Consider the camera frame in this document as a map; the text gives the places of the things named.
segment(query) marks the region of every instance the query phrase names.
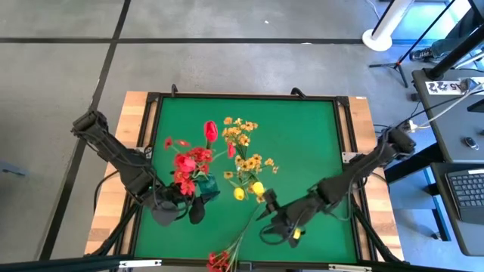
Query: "black desk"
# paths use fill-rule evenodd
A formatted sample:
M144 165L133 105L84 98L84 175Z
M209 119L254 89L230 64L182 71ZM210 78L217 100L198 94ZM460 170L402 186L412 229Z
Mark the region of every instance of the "black desk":
M412 72L412 76L425 109L454 97L453 95L429 94L425 82L432 80L428 79L422 70L415 70ZM470 76L484 76L484 73L470 70L449 70L442 80L458 80ZM431 162L484 163L484 135L479 134L484 130L484 113L467 111L468 106L482 99L484 99L484 95L471 95L437 120L431 122L437 142L413 155L410 159L385 170L387 182L390 184L415 171L426 168ZM434 117L450 104L443 104L428 111L427 117L429 119ZM465 137L472 137L481 148L479 150L469 148L463 142Z
M454 229L462 253L468 256L484 256L484 225L470 224L459 220L450 188L445 180L446 173L472 168L484 168L484 165L433 162L430 164L430 169L436 183L431 187L436 187L442 197L448 219Z

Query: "desk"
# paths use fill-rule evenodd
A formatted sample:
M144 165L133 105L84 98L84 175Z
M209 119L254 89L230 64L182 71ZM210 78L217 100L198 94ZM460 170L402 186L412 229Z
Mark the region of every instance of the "desk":
M424 109L454 97L453 95L429 94L425 82L432 80L425 76L423 70L415 70L412 72L412 76ZM482 76L482 73L470 70L449 70L442 80L452 81L471 76ZM472 137L481 147L484 147L484 136L479 135L484 129L482 123L484 114L467 111L468 106L482 99L484 99L484 96L479 94L469 96L437 120L431 122L430 125L437 142L413 155L410 159L385 170L387 182L390 184L415 171L426 168L431 162L484 163L484 148L473 150L463 142L463 138ZM427 117L433 118L449 104L443 104L429 110Z
M148 142L148 139L150 139L149 131L151 131L153 126L154 115L149 114L147 121L142 122L147 96L148 93L146 92L132 91L128 92L126 95L116 130L116 137L128 147L143 146ZM358 151L367 153L371 151L376 144L368 102L364 97L351 97L349 99L349 105L354 125L353 128L348 128L344 125L341 126L343 142L345 143L344 146L350 146L349 134L350 131L354 129ZM155 108L156 104L151 104L146 110L154 111ZM338 107L338 111L343 113L344 108ZM341 115L340 121L341 124L346 124L346 116L344 114ZM145 133L139 134L140 128L143 128ZM137 141L139 135L143 141ZM106 173L109 174L112 171L113 167L109 165ZM379 233L380 237L390 250L392 250L393 254L402 258L402 250L386 184L378 178L371 176L368 179L365 189L368 210L375 230ZM96 250L116 226L123 210L125 195L126 193L119 178L112 178L103 185L98 200L98 208L96 209L88 243L85 248L86 253ZM129 252L130 242L132 240L132 229L133 224L130 224L124 233L123 242L119 243L119 252ZM358 233L358 240L361 247L361 258L369 259L370 249L368 248L368 241L361 227L358 227Z
M445 180L445 174L479 167L482 168L484 165L436 162L430 164L430 169L436 180L435 185L444 202L459 247L468 256L484 256L484 236L482 235L484 225L470 224L459 220L450 188Z

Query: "white cable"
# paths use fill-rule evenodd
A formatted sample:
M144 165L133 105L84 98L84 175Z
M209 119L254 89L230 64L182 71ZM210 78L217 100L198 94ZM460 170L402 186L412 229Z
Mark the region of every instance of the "white cable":
M375 7L375 4L373 4L373 2L371 0L365 0L368 4L372 5L373 6L373 11L375 12L375 14L377 15L378 17L378 20L380 19L380 15L378 14L378 11L377 11L377 7Z
M419 125L417 129L424 129L427 128L425 127L426 124L429 124L430 122L434 121L435 119L439 118L442 116L444 113L447 113L451 108L453 108L455 105L459 104L462 100L466 99L470 94L472 94L475 91L481 91L481 87L484 86L484 82L478 84L476 87L474 87L472 90L468 91L466 94L464 94L461 98L459 98L457 101L455 101L452 105L448 106L445 110L434 116L432 119L426 121L425 123Z

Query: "keyboard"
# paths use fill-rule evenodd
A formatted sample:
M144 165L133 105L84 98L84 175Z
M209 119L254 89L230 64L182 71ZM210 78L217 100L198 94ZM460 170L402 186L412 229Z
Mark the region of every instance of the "keyboard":
M452 172L446 177L459 218L484 224L484 168Z

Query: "tripod stand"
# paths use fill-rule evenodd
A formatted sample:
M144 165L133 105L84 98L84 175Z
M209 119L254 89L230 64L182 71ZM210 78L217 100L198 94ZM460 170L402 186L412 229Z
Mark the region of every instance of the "tripod stand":
M427 29L422 33L422 35L417 39L417 41L408 49L403 56L401 56L395 63L382 63L382 64L371 64L368 67L369 68L375 68L375 67L389 67L394 69L395 71L398 71L400 73L400 76L402 76L402 81L403 85L408 88L408 82L407 79L405 78L405 74L403 73L402 69L402 62L403 60L410 54L412 50L414 50L415 46L418 45L418 43L424 38L424 36L432 29L432 27L437 23L437 21L440 19L442 15L451 7L451 5L455 2L455 0L452 0L445 8L444 10L437 16L437 18L427 27Z

